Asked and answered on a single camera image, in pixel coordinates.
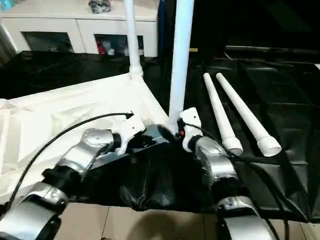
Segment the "red object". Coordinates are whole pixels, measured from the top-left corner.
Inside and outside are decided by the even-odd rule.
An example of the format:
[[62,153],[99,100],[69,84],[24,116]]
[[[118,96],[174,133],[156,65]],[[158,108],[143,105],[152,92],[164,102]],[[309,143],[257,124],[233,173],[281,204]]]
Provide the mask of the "red object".
[[101,55],[105,55],[105,54],[106,54],[106,50],[105,50],[105,48],[102,46],[100,40],[96,41],[96,46],[98,47],[98,52],[99,52],[99,54],[101,54]]

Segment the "pipe end cap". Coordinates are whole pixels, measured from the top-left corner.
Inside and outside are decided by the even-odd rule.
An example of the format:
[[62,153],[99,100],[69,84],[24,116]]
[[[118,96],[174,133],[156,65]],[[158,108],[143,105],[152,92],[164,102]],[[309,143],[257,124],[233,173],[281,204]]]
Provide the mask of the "pipe end cap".
[[282,148],[273,136],[265,136],[257,142],[258,148],[265,157],[272,157],[281,152]]
[[242,148],[241,142],[236,137],[229,137],[222,141],[222,144],[228,149],[231,153],[236,156],[240,156],[244,149]]

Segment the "cabinet door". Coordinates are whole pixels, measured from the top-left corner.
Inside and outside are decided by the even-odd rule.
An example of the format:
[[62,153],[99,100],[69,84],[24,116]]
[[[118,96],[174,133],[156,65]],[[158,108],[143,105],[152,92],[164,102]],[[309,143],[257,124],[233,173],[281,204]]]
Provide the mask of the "cabinet door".
[[[101,54],[103,51],[109,55],[127,54],[126,21],[78,19],[77,23],[88,54]],[[156,57],[158,55],[157,22],[136,21],[135,24],[140,54],[145,57]]]
[[17,53],[86,52],[75,19],[3,18],[1,26]]

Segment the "vertical white pole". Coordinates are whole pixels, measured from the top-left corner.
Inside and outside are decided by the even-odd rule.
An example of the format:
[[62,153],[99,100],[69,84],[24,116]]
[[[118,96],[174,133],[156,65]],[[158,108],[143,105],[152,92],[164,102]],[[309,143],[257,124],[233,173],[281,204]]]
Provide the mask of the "vertical white pole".
[[143,75],[143,71],[139,57],[134,0],[124,0],[124,7],[130,58],[130,74],[131,77],[133,75],[141,77]]
[[194,0],[177,0],[169,107],[170,124],[176,132],[184,109],[193,13]]

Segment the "white cabinet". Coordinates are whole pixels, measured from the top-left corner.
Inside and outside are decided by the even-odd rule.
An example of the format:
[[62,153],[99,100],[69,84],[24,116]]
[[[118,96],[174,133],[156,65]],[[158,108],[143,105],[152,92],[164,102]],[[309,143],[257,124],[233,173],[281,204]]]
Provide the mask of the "white cabinet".
[[75,19],[3,18],[1,25],[8,34],[17,53],[20,51],[37,50],[33,49],[31,43],[34,42],[34,48],[36,48],[37,43],[39,45],[39,41],[41,40],[32,40],[32,36],[27,33],[48,33],[47,38],[50,38],[50,33],[67,34],[73,52],[86,52]]
[[[121,45],[125,49],[127,25],[123,0],[112,0],[111,11],[101,14],[91,13],[88,1],[26,0],[0,13],[0,24],[17,53],[32,50],[98,54],[99,39],[106,39],[104,48],[116,45],[111,46],[114,50]],[[145,57],[158,55],[159,2],[135,0],[139,48]]]
[[[85,51],[89,54],[97,54],[97,36],[99,35],[127,35],[127,25],[121,20],[77,20],[79,30],[84,43]],[[136,33],[142,37],[143,52],[145,57],[158,55],[158,34],[156,21],[136,21]]]

